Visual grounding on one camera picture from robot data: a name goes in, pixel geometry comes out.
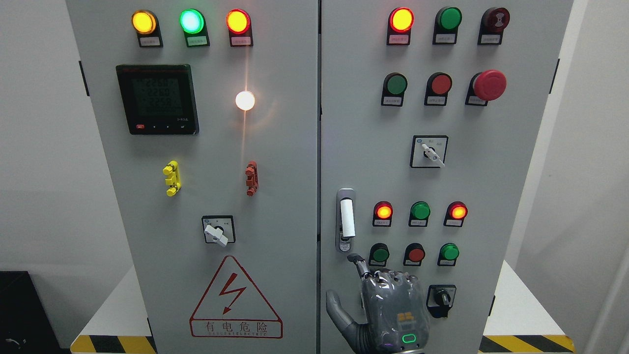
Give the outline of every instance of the digital power meter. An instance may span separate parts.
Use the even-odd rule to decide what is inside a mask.
[[[118,65],[116,72],[129,133],[199,132],[190,65]]]

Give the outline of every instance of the robotic hand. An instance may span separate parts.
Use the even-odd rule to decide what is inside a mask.
[[[334,290],[326,293],[326,310],[356,354],[423,353],[428,341],[428,312],[417,277],[387,269],[372,273],[363,257],[352,253],[362,279],[368,323],[357,324],[341,307]]]

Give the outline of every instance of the red triangle sign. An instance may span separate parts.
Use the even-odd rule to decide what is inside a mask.
[[[190,317],[193,337],[282,338],[283,323],[247,271],[225,256]]]

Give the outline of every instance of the lightning bolt symbol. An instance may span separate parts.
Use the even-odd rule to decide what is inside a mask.
[[[238,274],[232,273],[230,278],[229,278],[229,280],[227,280],[227,282],[225,283],[225,286],[223,287],[223,290],[221,290],[220,294],[218,294],[218,296],[222,296],[222,295],[231,294],[233,292],[237,292],[238,293],[238,295],[236,295],[236,297],[231,301],[231,304],[223,309],[223,314],[226,314],[227,312],[231,311],[231,306],[234,304],[234,302],[236,302],[236,300],[238,300],[238,298],[242,295],[242,293],[247,288],[247,287],[243,287],[243,288],[238,288],[238,289],[234,289],[234,290],[230,290],[230,291],[225,291],[225,290],[227,290],[228,287],[230,287],[231,283],[233,283],[233,281],[236,280],[237,276],[238,276]]]

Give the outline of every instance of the yellow indicator light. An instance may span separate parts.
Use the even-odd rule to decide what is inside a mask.
[[[458,207],[454,207],[451,213],[452,217],[455,219],[463,219],[467,215],[467,208],[459,205]]]
[[[155,31],[157,20],[151,11],[138,10],[131,16],[131,24],[139,34],[149,35]]]
[[[378,217],[380,219],[388,219],[391,214],[393,214],[393,210],[391,210],[391,207],[388,206],[382,206],[378,208]]]
[[[250,91],[242,91],[236,95],[236,106],[243,111],[248,111],[255,105],[255,96]]]
[[[237,35],[241,35],[251,27],[249,14],[241,9],[233,9],[227,14],[227,28]]]
[[[406,32],[413,26],[413,12],[409,8],[397,8],[391,13],[389,24],[396,32]]]

